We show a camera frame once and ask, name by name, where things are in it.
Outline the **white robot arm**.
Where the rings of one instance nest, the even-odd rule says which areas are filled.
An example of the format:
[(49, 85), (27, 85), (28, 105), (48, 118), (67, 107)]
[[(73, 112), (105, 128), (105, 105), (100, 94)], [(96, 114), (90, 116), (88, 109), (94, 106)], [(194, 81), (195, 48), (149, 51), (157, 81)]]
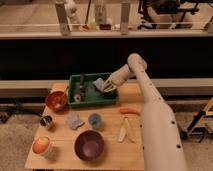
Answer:
[(145, 171), (188, 171), (178, 125), (171, 107), (165, 102), (146, 73), (147, 64), (137, 53), (105, 81), (110, 92), (135, 76), (143, 96), (141, 132)]

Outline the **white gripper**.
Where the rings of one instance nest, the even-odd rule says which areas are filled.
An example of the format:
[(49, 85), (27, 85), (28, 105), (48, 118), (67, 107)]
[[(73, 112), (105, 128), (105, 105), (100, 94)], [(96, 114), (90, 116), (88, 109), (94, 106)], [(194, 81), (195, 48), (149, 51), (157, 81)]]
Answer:
[(113, 72), (109, 79), (104, 82), (104, 92), (108, 93), (117, 89), (117, 86), (124, 84), (129, 78), (133, 77), (134, 74), (130, 70), (129, 66), (125, 64), (120, 69)]

